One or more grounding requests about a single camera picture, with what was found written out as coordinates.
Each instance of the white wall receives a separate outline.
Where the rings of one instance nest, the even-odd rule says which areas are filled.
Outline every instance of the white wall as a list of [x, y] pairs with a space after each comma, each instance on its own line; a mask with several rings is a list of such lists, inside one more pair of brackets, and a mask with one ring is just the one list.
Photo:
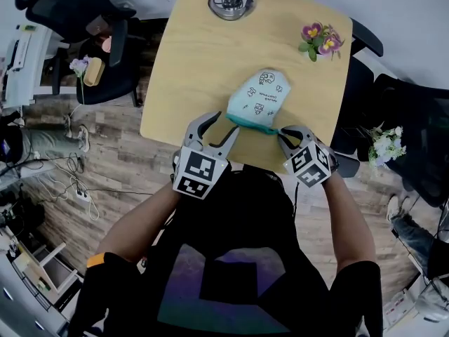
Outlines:
[[[114, 0], [140, 18], [167, 17], [176, 0]], [[384, 44], [382, 64], [402, 79], [449, 89], [449, 0], [316, 0], [369, 27]]]

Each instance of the sneaker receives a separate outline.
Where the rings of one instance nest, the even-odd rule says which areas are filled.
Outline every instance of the sneaker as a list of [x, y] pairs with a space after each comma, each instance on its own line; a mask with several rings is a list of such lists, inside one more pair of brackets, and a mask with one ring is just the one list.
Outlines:
[[89, 131], [84, 125], [79, 127], [78, 140], [80, 142], [79, 149], [82, 152], [89, 151], [91, 148], [91, 144], [89, 143]]
[[394, 216], [399, 215], [399, 213], [401, 212], [400, 208], [399, 208], [399, 198], [396, 195], [393, 195], [391, 197], [391, 199], [388, 202], [388, 207], [387, 207], [387, 220], [389, 222], [391, 222], [391, 219]]
[[410, 212], [410, 210], [412, 209], [413, 204], [412, 204], [412, 199], [407, 196], [403, 201], [402, 201], [402, 205], [401, 205], [401, 210], [402, 213], [404, 215], [408, 215], [408, 213]]
[[68, 138], [72, 137], [72, 125], [70, 122], [70, 116], [69, 115], [64, 115], [64, 130], [65, 130], [65, 135]]

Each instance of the cartoon print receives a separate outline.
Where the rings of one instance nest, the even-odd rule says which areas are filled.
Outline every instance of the cartoon print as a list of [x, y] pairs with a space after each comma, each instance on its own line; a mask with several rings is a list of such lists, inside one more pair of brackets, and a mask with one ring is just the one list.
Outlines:
[[257, 91], [255, 90], [255, 88], [250, 87], [250, 89], [248, 90], [248, 96], [251, 97], [253, 96]]
[[274, 81], [274, 75], [271, 72], [264, 72], [263, 74], [260, 75], [259, 85], [263, 85], [264, 82], [267, 82], [268, 84], [270, 84], [273, 81]]
[[262, 105], [262, 104], [255, 104], [254, 111], [255, 111], [256, 115], [260, 114], [263, 110], [264, 110], [264, 105]]

